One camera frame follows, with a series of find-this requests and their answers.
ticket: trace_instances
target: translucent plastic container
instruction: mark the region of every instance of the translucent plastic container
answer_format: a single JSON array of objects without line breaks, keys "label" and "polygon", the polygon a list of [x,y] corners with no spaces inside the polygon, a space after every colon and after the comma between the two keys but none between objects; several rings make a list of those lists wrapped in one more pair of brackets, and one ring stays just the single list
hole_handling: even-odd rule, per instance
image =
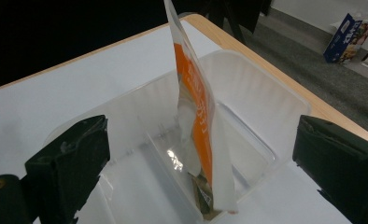
[{"label": "translucent plastic container", "polygon": [[[227,133],[237,201],[244,200],[291,157],[299,117],[310,107],[241,54],[217,51],[202,58],[201,65]],[[185,155],[177,150],[177,97],[172,71],[51,134],[48,141],[81,119],[108,118],[111,162],[78,213],[79,223],[203,223],[182,163]]]}]

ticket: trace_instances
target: white wall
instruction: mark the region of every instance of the white wall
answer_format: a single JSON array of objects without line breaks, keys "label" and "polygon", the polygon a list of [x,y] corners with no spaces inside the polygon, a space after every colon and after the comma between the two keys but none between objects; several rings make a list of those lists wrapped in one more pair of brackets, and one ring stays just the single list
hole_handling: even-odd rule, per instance
[{"label": "white wall", "polygon": [[[362,3],[361,0],[274,0],[271,7],[334,34],[330,24],[343,20]],[[368,50],[368,38],[362,47]]]}]

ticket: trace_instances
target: snack packet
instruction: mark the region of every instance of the snack packet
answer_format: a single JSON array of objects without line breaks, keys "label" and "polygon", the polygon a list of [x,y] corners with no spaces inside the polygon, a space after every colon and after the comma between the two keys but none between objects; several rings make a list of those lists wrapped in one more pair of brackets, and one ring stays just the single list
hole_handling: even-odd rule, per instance
[{"label": "snack packet", "polygon": [[204,219],[216,216],[214,210],[236,213],[231,159],[215,99],[171,0],[164,5],[176,54],[182,149],[191,158],[184,165],[193,176],[198,208]]}]

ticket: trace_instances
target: table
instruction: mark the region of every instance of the table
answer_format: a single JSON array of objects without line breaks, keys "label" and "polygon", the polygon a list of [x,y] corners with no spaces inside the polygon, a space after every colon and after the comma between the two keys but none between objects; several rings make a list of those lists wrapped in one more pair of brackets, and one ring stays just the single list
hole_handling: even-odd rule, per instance
[{"label": "table", "polygon": [[[312,106],[311,116],[328,119],[368,140],[368,132],[363,128],[210,21],[199,15],[190,15],[183,20],[185,21],[183,22],[184,28],[199,57],[218,49],[239,51],[302,95]],[[117,95],[123,95],[161,74],[172,71],[175,68],[173,45],[168,41],[171,42],[168,27],[157,27],[1,87],[0,174],[14,174],[23,177],[25,175],[24,162],[42,148],[45,139],[57,126]],[[286,187],[278,184],[290,176],[297,182],[289,183]],[[268,180],[269,182],[265,185],[269,186],[268,190],[271,192],[289,194],[296,190],[295,186],[301,186],[304,183],[296,176],[309,178],[294,164],[291,164],[282,169],[280,175]],[[298,193],[312,194],[312,200],[315,199],[314,204],[320,205],[315,205],[316,207],[312,204],[302,205],[304,199],[301,196],[295,199],[289,198],[291,201],[300,201],[300,204],[290,204],[287,209],[290,209],[291,206],[296,209],[328,206],[329,209],[324,209],[321,216],[331,215],[325,218],[338,218],[335,221],[334,219],[328,220],[334,223],[346,223],[345,219],[335,215],[336,212],[329,213],[333,209],[332,206],[319,197],[314,189],[299,188],[298,190],[304,190]],[[265,196],[254,195],[261,197],[258,199],[264,199]],[[286,194],[278,193],[275,196],[278,198],[274,199],[281,203],[287,200]],[[257,201],[251,201],[246,206],[253,206],[252,212],[255,212],[257,208],[260,209]],[[270,217],[270,211],[268,213],[267,211],[262,211],[263,213],[256,218],[269,220],[263,223],[276,223],[277,220],[282,220],[281,218],[285,218],[283,222],[286,220],[286,223],[292,223],[290,221],[294,218],[290,214],[279,213]],[[318,214],[312,214],[311,211],[299,214],[302,219],[298,220],[307,220],[306,223],[313,220],[314,223],[320,223],[317,219]]]}]

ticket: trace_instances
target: gray carpet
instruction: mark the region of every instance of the gray carpet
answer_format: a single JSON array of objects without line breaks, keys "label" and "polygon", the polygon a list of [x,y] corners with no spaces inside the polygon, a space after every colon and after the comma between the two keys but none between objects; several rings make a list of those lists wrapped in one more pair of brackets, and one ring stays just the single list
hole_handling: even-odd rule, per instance
[{"label": "gray carpet", "polygon": [[250,49],[368,131],[368,78],[262,24],[243,32]]}]

